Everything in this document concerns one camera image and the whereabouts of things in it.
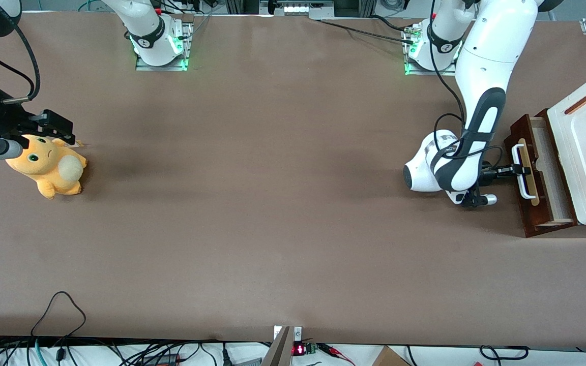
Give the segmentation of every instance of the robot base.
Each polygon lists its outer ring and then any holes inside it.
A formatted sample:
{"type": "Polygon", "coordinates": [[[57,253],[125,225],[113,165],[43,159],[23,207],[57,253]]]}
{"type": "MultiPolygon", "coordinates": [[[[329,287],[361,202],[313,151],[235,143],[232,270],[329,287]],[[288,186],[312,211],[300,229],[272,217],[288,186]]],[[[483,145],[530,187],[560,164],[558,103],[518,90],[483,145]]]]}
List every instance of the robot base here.
{"type": "Polygon", "coordinates": [[[135,63],[135,70],[137,71],[187,71],[189,67],[189,54],[191,52],[191,35],[193,34],[193,23],[182,22],[179,19],[173,19],[177,26],[175,28],[175,35],[172,38],[172,47],[174,51],[182,53],[171,62],[162,66],[151,66],[146,64],[135,51],[137,55],[137,61],[135,63]]]}

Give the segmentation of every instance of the plush toy ear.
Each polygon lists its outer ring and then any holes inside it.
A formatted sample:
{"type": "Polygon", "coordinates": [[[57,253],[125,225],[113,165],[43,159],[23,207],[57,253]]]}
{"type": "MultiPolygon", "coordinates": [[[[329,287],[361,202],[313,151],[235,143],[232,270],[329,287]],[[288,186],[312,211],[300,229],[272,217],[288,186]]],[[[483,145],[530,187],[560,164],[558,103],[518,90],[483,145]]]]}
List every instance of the plush toy ear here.
{"type": "Polygon", "coordinates": [[[12,169],[17,170],[17,167],[15,166],[15,161],[12,159],[6,159],[6,164],[9,165],[9,167],[11,167],[12,169]]]}

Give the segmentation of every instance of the digital display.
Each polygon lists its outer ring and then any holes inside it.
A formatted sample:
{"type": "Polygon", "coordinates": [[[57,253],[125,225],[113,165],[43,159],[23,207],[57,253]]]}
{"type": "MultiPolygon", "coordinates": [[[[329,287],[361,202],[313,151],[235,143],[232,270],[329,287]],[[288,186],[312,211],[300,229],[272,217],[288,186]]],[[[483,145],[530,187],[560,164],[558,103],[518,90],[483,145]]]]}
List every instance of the digital display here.
{"type": "Polygon", "coordinates": [[[291,355],[293,356],[304,356],[307,354],[307,346],[304,343],[295,343],[291,355]]]}

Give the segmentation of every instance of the white floor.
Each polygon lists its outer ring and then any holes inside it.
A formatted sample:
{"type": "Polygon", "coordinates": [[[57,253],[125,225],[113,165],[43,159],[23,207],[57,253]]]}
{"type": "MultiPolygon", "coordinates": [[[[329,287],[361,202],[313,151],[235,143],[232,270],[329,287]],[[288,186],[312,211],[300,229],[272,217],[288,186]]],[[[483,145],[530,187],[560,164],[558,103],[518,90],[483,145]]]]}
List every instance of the white floor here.
{"type": "MultiPolygon", "coordinates": [[[[237,364],[259,357],[264,357],[268,348],[259,343],[228,343],[228,353],[232,363],[237,364]]],[[[372,366],[382,346],[372,345],[333,345],[349,357],[356,366],[372,366]]],[[[179,354],[188,357],[195,349],[196,344],[186,345],[179,354]]],[[[397,354],[410,363],[406,348],[403,346],[392,347],[397,354]]],[[[71,347],[77,366],[119,366],[121,360],[116,354],[112,353],[109,348],[103,346],[83,346],[71,347]]],[[[142,346],[123,346],[119,347],[124,356],[130,356],[142,351],[142,346]]],[[[221,355],[221,343],[205,343],[204,349],[210,352],[216,358],[216,366],[222,366],[223,356],[221,355]]],[[[41,348],[43,358],[47,366],[55,366],[55,353],[57,348],[41,348]]],[[[452,348],[452,347],[412,347],[414,359],[417,366],[473,366],[480,362],[483,366],[497,366],[495,361],[484,359],[479,354],[478,348],[452,348]]],[[[500,356],[518,356],[523,351],[500,350],[500,356]]],[[[0,364],[3,364],[5,357],[0,356],[0,364]]],[[[31,366],[42,366],[35,353],[31,348],[30,351],[31,366]]],[[[307,366],[321,362],[319,366],[350,366],[346,361],[328,357],[318,352],[307,356],[293,357],[293,366],[307,366]]],[[[526,359],[521,361],[503,361],[503,366],[586,366],[586,352],[551,352],[551,351],[530,351],[526,359]]],[[[73,363],[69,357],[62,362],[63,366],[72,366],[73,363]]],[[[212,357],[199,350],[191,359],[181,363],[181,366],[214,366],[212,357]]],[[[13,357],[10,358],[9,366],[27,366],[26,349],[17,350],[13,357]]]]}

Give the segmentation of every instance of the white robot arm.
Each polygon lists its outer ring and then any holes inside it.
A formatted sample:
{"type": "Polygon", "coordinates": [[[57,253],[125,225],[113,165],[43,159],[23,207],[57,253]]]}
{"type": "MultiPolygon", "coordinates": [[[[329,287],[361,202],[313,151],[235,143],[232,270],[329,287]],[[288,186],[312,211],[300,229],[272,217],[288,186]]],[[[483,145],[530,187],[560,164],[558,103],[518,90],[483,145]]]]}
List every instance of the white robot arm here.
{"type": "MultiPolygon", "coordinates": [[[[496,203],[494,195],[478,194],[483,153],[494,136],[512,70],[543,2],[481,0],[479,16],[456,64],[456,82],[465,104],[463,130],[460,138],[448,130],[426,136],[415,157],[404,167],[404,180],[411,190],[444,190],[454,203],[463,206],[496,203]]],[[[417,55],[420,65],[431,62],[425,66],[430,70],[448,67],[468,19],[474,15],[473,4],[468,0],[443,0],[433,22],[423,21],[423,27],[426,24],[432,28],[425,32],[432,47],[424,47],[417,55]]]]}
{"type": "Polygon", "coordinates": [[[184,51],[182,21],[158,15],[151,0],[102,0],[128,29],[135,52],[148,65],[162,66],[184,51]]]}

